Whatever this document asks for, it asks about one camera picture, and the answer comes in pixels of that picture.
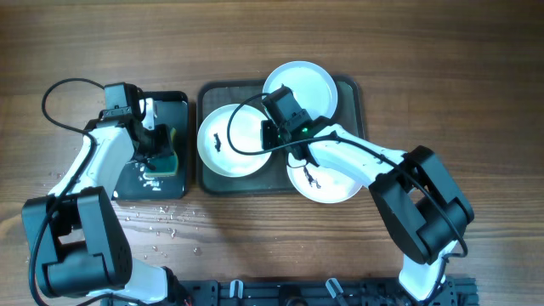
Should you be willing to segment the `green yellow sponge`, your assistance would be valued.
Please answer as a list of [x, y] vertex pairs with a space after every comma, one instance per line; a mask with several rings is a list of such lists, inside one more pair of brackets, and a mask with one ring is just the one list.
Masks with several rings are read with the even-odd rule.
[[169, 147], [159, 156], [149, 159], [144, 169], [144, 176], [147, 178], [172, 177], [179, 169], [179, 158], [175, 150], [175, 137], [177, 130], [172, 127], [169, 130]]

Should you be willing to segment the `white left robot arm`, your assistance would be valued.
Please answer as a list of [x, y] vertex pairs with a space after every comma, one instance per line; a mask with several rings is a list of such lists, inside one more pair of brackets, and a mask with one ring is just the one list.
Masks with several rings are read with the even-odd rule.
[[138, 153], [172, 149], [171, 128], [141, 122], [91, 121], [66, 178], [46, 196], [29, 199], [22, 220], [29, 243], [28, 281], [45, 298], [82, 298], [136, 305], [186, 305], [189, 293], [173, 272], [133, 258], [111, 205], [125, 164]]

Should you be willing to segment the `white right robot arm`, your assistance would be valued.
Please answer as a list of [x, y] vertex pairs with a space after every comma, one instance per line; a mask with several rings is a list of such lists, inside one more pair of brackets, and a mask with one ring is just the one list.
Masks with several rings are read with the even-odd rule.
[[315, 122], [288, 133], [264, 120], [261, 139], [266, 150], [287, 150], [369, 190], [391, 239], [404, 254], [399, 283], [419, 303], [430, 303], [445, 286], [445, 267], [456, 256], [456, 246], [462, 249], [460, 258], [468, 255], [463, 235], [474, 219], [473, 209], [429, 148], [390, 150], [339, 124]]

